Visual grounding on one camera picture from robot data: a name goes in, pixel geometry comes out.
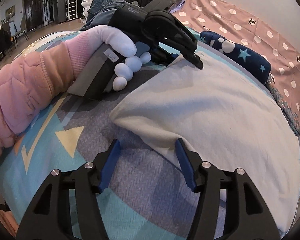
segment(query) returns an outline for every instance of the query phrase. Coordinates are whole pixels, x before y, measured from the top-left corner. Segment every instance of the white shelf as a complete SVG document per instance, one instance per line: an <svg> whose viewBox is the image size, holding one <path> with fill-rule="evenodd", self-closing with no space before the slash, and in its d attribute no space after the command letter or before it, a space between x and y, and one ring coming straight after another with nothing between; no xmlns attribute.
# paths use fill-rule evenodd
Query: white shelf
<svg viewBox="0 0 300 240"><path fill-rule="evenodd" d="M77 0L66 0L66 19L72 21L78 18Z"/></svg>

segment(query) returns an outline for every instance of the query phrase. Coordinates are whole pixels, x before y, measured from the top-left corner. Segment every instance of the wooden door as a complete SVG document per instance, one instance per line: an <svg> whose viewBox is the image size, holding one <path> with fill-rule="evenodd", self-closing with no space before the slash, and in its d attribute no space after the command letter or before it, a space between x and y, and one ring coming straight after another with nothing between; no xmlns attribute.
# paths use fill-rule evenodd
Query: wooden door
<svg viewBox="0 0 300 240"><path fill-rule="evenodd" d="M23 0L27 31L43 25L42 0Z"/></svg>

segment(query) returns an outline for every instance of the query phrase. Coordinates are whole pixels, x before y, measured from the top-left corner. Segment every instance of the white dog figurine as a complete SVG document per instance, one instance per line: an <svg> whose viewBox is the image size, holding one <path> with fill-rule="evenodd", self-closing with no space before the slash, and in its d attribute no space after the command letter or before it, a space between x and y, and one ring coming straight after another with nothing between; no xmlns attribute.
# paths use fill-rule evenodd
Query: white dog figurine
<svg viewBox="0 0 300 240"><path fill-rule="evenodd" d="M88 10L90 9L90 5L92 3L92 0L82 0L81 5L83 6L83 11L82 11L82 15L84 16L84 22L87 22L87 17L88 17Z"/></svg>

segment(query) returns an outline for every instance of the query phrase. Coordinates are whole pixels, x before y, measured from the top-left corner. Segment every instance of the hand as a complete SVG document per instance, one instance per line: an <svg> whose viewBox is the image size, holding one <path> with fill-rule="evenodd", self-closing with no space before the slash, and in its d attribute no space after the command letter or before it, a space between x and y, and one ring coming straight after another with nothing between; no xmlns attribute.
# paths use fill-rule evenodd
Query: hand
<svg viewBox="0 0 300 240"><path fill-rule="evenodd" d="M140 58L137 56L127 57L124 63L115 66L114 72L117 77L113 81L113 90L120 91L124 89L127 82L133 77L133 73L140 70L142 64L146 64L151 60L149 52L143 53Z"/></svg>
<svg viewBox="0 0 300 240"><path fill-rule="evenodd" d="M122 31L107 25L99 25L80 33L71 40L65 41L69 51L74 79L78 77L93 53L102 43L109 44L114 50L126 57L125 63L115 67L118 77L114 79L113 89L120 91L131 80L133 73L139 71L142 64L151 60L151 55L146 52L141 57L136 57L137 48L133 41Z"/></svg>

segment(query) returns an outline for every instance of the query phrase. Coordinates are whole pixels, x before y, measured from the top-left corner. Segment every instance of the white pillow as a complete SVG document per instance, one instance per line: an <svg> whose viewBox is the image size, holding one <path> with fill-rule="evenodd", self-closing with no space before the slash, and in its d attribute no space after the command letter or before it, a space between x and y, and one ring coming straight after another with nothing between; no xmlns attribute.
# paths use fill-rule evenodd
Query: white pillow
<svg viewBox="0 0 300 240"><path fill-rule="evenodd" d="M174 144L183 138L219 169L244 168L286 232L300 193L298 138L274 99L240 66L199 55L203 70L179 56L123 99L110 118L176 166Z"/></svg>

